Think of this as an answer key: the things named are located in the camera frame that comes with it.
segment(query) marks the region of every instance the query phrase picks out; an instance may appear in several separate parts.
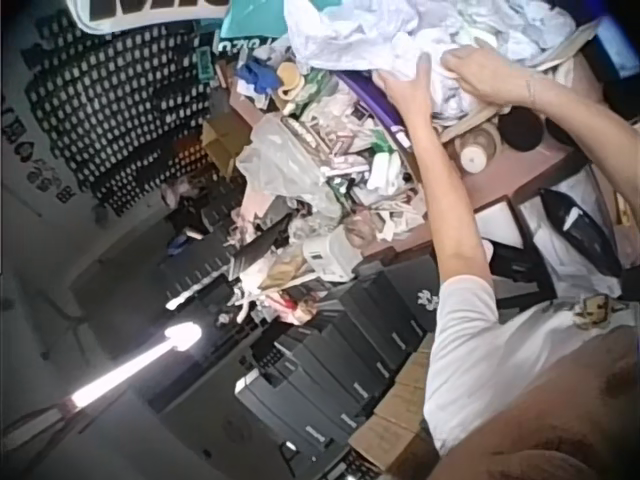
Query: crumpled white paper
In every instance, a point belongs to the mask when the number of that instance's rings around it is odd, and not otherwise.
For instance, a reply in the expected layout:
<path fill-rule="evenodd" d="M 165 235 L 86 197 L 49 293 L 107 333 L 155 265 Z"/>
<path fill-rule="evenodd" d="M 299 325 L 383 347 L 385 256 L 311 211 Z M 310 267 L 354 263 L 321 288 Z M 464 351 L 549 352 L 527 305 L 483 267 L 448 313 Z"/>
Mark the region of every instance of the crumpled white paper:
<path fill-rule="evenodd" d="M 297 60 L 316 68 L 384 69 L 411 79 L 428 52 L 434 117 L 442 124 L 475 106 L 441 66 L 444 52 L 480 37 L 530 64 L 575 30 L 569 14 L 538 0 L 344 0 L 323 12 L 308 0 L 285 0 L 284 12 Z"/>

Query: purple item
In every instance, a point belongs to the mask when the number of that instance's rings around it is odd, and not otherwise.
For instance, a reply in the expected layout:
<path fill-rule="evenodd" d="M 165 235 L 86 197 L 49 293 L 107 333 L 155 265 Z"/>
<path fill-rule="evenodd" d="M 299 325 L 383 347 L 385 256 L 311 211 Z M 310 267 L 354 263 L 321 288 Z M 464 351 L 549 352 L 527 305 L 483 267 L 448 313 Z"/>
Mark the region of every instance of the purple item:
<path fill-rule="evenodd" d="M 406 134 L 402 117 L 387 99 L 387 95 L 373 83 L 371 77 L 357 71 L 336 72 L 336 76 L 358 96 L 380 124 L 393 135 L 398 147 L 411 150 L 411 142 Z"/>

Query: fluorescent light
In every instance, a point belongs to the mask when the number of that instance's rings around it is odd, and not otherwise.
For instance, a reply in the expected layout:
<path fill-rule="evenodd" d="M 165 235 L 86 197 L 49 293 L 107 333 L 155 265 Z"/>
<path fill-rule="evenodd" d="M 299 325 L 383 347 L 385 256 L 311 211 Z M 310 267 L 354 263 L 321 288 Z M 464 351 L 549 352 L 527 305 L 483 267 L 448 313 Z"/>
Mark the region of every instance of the fluorescent light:
<path fill-rule="evenodd" d="M 167 328 L 164 334 L 167 336 L 165 342 L 107 373 L 71 395 L 73 403 L 75 403 L 79 409 L 84 408 L 142 370 L 157 358 L 160 358 L 169 350 L 175 349 L 179 352 L 184 352 L 200 339 L 202 329 L 193 322 L 187 322 Z"/>
<path fill-rule="evenodd" d="M 75 403 L 78 408 L 86 407 L 112 388 L 124 382 L 131 375 L 142 370 L 155 359 L 167 353 L 173 347 L 174 343 L 172 340 L 167 340 L 166 342 L 161 343 L 157 347 L 152 348 L 148 352 L 143 353 L 139 357 L 136 357 L 130 362 L 127 362 L 124 365 L 116 368 L 115 370 L 107 373 L 105 376 L 100 377 L 86 387 L 81 388 L 76 393 L 71 395 L 71 400 L 73 400 L 73 403 Z"/>
<path fill-rule="evenodd" d="M 164 334 L 176 350 L 184 352 L 200 339 L 202 329 L 193 322 L 187 322 L 167 328 Z"/>

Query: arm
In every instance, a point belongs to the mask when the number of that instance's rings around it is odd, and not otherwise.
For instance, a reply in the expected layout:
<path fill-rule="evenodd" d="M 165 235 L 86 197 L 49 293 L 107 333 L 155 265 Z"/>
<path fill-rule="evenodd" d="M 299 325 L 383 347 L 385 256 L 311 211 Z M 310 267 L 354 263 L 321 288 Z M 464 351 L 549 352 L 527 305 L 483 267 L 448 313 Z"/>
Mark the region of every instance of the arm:
<path fill-rule="evenodd" d="M 533 101 L 521 102 L 564 128 L 629 204 L 640 221 L 640 135 L 606 106 L 543 77 L 531 81 Z"/>
<path fill-rule="evenodd" d="M 623 119 L 551 79 L 510 63 L 490 47 L 450 50 L 442 63 L 475 97 L 538 110 L 564 128 L 640 220 L 640 135 Z"/>
<path fill-rule="evenodd" d="M 377 83 L 396 105 L 409 130 L 422 176 L 440 281 L 473 275 L 492 285 L 471 202 L 431 125 L 431 98 L 425 88 L 429 85 L 428 57 L 421 58 L 414 80 L 403 82 L 392 74 L 379 73 Z"/>

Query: brown cardboard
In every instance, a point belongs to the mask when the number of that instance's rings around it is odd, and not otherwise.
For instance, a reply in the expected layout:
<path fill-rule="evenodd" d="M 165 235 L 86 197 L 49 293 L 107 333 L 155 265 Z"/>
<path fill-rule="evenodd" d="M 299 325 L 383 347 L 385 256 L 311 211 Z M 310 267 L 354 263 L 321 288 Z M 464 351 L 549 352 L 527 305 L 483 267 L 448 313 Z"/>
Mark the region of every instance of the brown cardboard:
<path fill-rule="evenodd" d="M 411 355 L 396 377 L 396 383 L 424 389 L 427 383 L 429 355 L 426 352 L 416 352 Z"/>
<path fill-rule="evenodd" d="M 423 409 L 424 386 L 418 388 L 396 383 L 378 404 L 375 414 L 418 433 L 424 417 Z"/>
<path fill-rule="evenodd" d="M 435 339 L 436 337 L 433 333 L 427 333 L 427 336 L 424 337 L 424 340 L 422 340 L 422 343 L 418 347 L 418 352 L 431 353 Z"/>
<path fill-rule="evenodd" d="M 432 441 L 374 415 L 349 444 L 383 472 L 397 478 L 424 480 L 438 462 Z"/>
<path fill-rule="evenodd" d="M 234 111 L 209 118 L 202 124 L 202 148 L 220 170 L 229 177 L 234 159 L 251 143 L 251 127 Z"/>

